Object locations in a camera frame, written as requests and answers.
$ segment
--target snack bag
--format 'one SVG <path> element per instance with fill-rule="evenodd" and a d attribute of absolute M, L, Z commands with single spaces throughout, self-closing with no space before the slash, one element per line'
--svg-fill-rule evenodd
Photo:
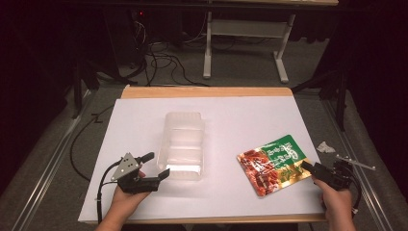
<path fill-rule="evenodd" d="M 259 196 L 277 192 L 309 177 L 300 167 L 310 163 L 291 135 L 238 155 L 246 176 Z"/>

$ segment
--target dark curtain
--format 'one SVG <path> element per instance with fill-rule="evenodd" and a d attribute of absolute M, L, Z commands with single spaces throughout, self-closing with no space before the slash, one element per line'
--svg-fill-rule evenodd
<path fill-rule="evenodd" d="M 66 105 L 71 64 L 58 15 L 46 1 L 3 1 L 0 6 L 0 194 Z"/>
<path fill-rule="evenodd" d="M 378 153 L 408 201 L 408 2 L 387 1 L 357 50 L 348 87 Z"/>

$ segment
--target green label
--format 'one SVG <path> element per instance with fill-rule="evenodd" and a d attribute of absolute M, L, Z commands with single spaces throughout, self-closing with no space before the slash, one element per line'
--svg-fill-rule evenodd
<path fill-rule="evenodd" d="M 293 165 L 306 158 L 291 135 L 267 143 L 261 149 L 267 153 L 275 169 Z"/>

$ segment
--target clear plastic container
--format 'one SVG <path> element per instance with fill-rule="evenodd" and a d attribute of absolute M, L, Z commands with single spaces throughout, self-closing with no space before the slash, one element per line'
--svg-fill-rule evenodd
<path fill-rule="evenodd" d="M 170 168 L 169 179 L 200 180 L 204 121 L 200 113 L 168 113 L 157 166 Z"/>

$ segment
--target white paper sheet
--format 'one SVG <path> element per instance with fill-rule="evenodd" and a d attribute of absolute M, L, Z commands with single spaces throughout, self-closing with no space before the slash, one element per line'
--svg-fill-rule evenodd
<path fill-rule="evenodd" d="M 79 221 L 97 220 L 95 197 L 102 174 L 126 152 L 158 155 L 169 112 L 200 112 L 205 121 L 204 173 L 200 181 L 164 180 L 130 219 L 217 218 L 320 214 L 319 188 L 306 179 L 259 197 L 237 155 L 292 135 L 312 162 L 319 162 L 292 96 L 118 99 L 103 141 Z M 115 169 L 107 176 L 110 179 Z M 156 176 L 156 157 L 144 164 Z M 103 214 L 115 184 L 103 188 Z"/>

